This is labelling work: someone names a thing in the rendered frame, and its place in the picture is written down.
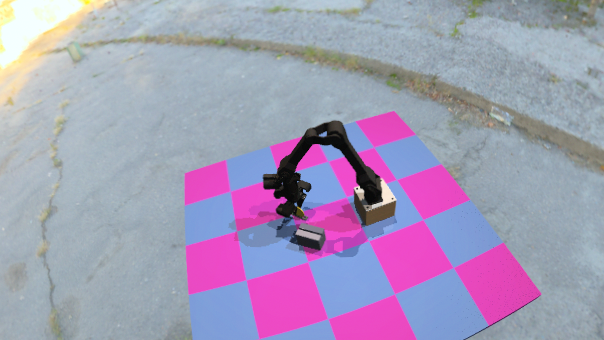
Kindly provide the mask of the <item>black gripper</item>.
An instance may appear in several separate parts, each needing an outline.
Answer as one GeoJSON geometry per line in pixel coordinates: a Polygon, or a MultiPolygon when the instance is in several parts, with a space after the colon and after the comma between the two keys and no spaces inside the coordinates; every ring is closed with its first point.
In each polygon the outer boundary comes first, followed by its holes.
{"type": "Polygon", "coordinates": [[[309,192],[312,189],[311,184],[300,180],[298,182],[298,188],[295,191],[287,192],[283,189],[282,191],[286,194],[287,201],[285,204],[281,203],[275,209],[276,213],[286,218],[290,217],[292,213],[296,215],[297,207],[294,205],[294,203],[297,203],[298,208],[301,209],[302,204],[307,196],[307,194],[303,192],[303,189],[306,190],[306,192],[309,192]]]}

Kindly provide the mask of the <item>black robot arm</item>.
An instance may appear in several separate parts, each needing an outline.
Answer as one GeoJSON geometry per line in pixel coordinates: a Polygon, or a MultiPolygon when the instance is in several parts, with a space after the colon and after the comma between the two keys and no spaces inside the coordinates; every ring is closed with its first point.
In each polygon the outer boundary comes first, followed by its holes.
{"type": "Polygon", "coordinates": [[[301,174],[295,172],[297,165],[313,144],[332,145],[340,149],[355,171],[356,183],[364,190],[368,205],[383,202],[380,176],[375,174],[371,167],[365,165],[348,140],[340,121],[331,121],[308,128],[293,151],[280,161],[277,174],[263,174],[263,189],[275,189],[273,193],[275,199],[287,198],[283,189],[287,192],[295,191],[298,188],[297,181],[301,178],[301,174]],[[327,136],[318,136],[326,131],[327,136]]]}

